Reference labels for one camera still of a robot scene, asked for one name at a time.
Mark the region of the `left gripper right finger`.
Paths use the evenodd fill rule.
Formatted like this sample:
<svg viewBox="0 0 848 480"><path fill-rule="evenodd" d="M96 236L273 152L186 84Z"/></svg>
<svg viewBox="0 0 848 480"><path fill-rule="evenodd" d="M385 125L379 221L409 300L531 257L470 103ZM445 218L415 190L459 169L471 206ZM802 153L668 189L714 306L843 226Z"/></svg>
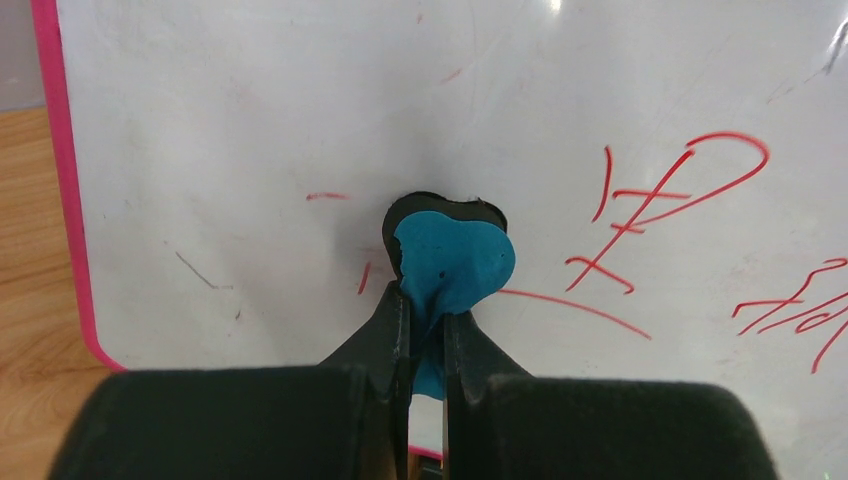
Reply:
<svg viewBox="0 0 848 480"><path fill-rule="evenodd" d="M529 374L470 314L442 321L449 479L773 479L744 405L715 385Z"/></svg>

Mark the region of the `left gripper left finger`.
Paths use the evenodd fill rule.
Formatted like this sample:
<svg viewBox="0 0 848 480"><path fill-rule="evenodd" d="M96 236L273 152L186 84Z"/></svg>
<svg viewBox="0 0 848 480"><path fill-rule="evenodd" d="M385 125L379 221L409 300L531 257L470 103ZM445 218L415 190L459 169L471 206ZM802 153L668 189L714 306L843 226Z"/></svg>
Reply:
<svg viewBox="0 0 848 480"><path fill-rule="evenodd" d="M84 403L53 479L403 479L411 308L390 282L316 365L126 371Z"/></svg>

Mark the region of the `blue black eraser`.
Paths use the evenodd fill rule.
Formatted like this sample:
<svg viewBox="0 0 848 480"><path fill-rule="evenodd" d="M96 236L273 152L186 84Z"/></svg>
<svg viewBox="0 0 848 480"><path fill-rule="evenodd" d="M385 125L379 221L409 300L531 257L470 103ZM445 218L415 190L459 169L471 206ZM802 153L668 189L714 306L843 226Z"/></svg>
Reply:
<svg viewBox="0 0 848 480"><path fill-rule="evenodd" d="M413 393L445 398L441 318L470 311L511 278L516 254L507 227L503 212L480 199L419 191L389 207L382 235L412 308Z"/></svg>

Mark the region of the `pink framed whiteboard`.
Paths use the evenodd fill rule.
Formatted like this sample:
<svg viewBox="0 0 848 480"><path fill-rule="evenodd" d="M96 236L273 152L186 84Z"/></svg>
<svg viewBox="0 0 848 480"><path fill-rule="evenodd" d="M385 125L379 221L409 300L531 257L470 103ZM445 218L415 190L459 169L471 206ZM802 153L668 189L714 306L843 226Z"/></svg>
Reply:
<svg viewBox="0 0 848 480"><path fill-rule="evenodd" d="M35 1L84 338L112 368L314 363L381 224L482 199L474 310L539 376L732 391L847 475L843 1Z"/></svg>

